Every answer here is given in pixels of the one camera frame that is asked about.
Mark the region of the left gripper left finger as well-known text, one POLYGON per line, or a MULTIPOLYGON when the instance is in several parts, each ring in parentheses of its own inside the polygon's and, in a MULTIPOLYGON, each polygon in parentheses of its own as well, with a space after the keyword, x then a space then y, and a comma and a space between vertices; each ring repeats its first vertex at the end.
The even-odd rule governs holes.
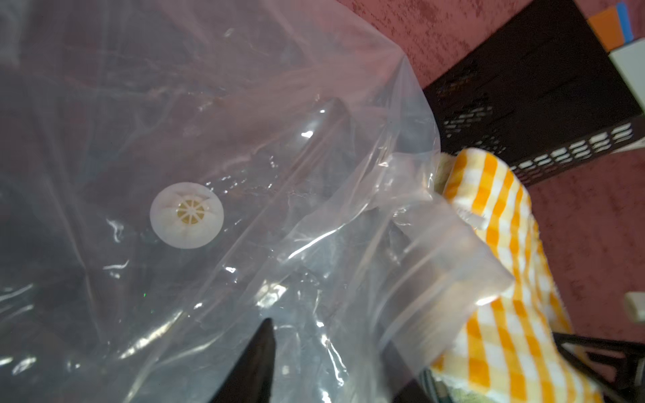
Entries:
POLYGON ((265 319, 231 369, 211 403, 268 403, 275 369, 273 321, 265 319))

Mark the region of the clear plastic vacuum bag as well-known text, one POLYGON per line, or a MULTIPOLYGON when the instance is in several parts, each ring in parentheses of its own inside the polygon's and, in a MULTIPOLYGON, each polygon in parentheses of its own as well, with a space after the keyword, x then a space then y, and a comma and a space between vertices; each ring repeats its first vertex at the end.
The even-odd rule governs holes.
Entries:
POLYGON ((390 401, 513 283, 439 143, 335 1, 2 2, 2 401, 207 402, 267 318, 272 401, 390 401), (198 249, 151 227, 181 182, 223 204, 198 249))

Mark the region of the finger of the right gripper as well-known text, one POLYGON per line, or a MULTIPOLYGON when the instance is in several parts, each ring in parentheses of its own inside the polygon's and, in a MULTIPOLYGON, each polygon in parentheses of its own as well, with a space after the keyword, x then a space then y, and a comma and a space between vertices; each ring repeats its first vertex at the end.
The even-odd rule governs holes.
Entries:
POLYGON ((554 332, 560 355, 597 385, 605 402, 644 402, 644 344, 554 332))

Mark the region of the orange white checked blanket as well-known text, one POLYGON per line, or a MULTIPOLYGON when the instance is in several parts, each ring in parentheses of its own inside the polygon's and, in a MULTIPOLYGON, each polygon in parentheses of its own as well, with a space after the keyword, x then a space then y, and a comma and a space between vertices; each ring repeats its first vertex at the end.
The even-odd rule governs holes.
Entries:
POLYGON ((445 155, 443 197, 485 221, 477 234, 513 275, 513 285, 471 316, 426 373, 445 402, 599 402, 600 389, 557 351, 573 330, 551 274, 528 190, 482 149, 445 155))

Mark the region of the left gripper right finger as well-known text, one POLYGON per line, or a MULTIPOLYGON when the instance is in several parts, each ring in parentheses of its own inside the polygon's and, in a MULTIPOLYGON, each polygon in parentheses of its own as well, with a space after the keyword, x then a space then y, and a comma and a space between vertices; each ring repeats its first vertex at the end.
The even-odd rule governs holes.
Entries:
POLYGON ((390 373, 387 375, 388 386, 393 403, 432 403, 430 395, 423 389, 419 374, 390 373))

